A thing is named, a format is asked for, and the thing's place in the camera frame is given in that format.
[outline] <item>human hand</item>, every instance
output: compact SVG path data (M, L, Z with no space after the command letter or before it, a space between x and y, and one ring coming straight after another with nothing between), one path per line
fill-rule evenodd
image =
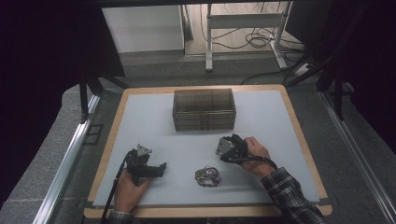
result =
M114 195L114 210L131 213L137 206L152 178L146 178L138 187L132 180L132 175L123 170Z
M249 157L260 156L271 159L268 149L260 144L255 137L247 137L245 141L247 142ZM275 170L268 163L262 161L244 161L241 166L260 179L268 176Z

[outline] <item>plaid sleeve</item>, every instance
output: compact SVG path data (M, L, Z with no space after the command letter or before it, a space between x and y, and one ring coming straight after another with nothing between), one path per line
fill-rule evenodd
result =
M285 168L263 178L262 184L288 222L326 223L320 211L304 197L300 183Z
M131 224L134 220L134 216L130 213L124 213L119 211L111 211L108 218L108 224Z

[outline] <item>white wall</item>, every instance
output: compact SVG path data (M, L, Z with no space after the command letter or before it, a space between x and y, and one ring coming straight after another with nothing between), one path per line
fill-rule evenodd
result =
M184 49L180 6L103 8L119 53Z

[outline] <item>table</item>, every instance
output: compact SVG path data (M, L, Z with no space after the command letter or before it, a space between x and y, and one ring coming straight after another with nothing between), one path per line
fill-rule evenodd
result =
M218 89L218 88L232 88L233 91L279 91L284 101L285 107L288 110L290 121L293 129L297 135L304 158L308 165L309 171L313 176L315 186L318 190L318 195L321 200L328 198L325 188L320 180L318 170L315 162L311 156L308 145L305 142L303 132L300 128L297 117L293 111L289 96L286 90L281 85L254 85L254 86L199 86L199 87L164 87L164 88L142 88L142 89L128 89L122 95L120 105L114 119L109 137L107 139L105 151L103 153L96 177L92 184L92 189L88 198L88 202L93 202L99 185L104 176L112 148L115 143L117 131L120 127L120 121L128 100L131 94L158 94L158 93L173 93L175 90L198 90L198 89ZM332 206L327 204L317 204L317 208L324 216L332 212ZM99 218L103 213L101 208L87 207L84 210L84 215L87 218ZM210 206L210 207L197 207L197 206L166 206L166 207L145 207L137 208L134 211L136 217L273 217L279 216L279 211L272 205L255 205L255 206Z

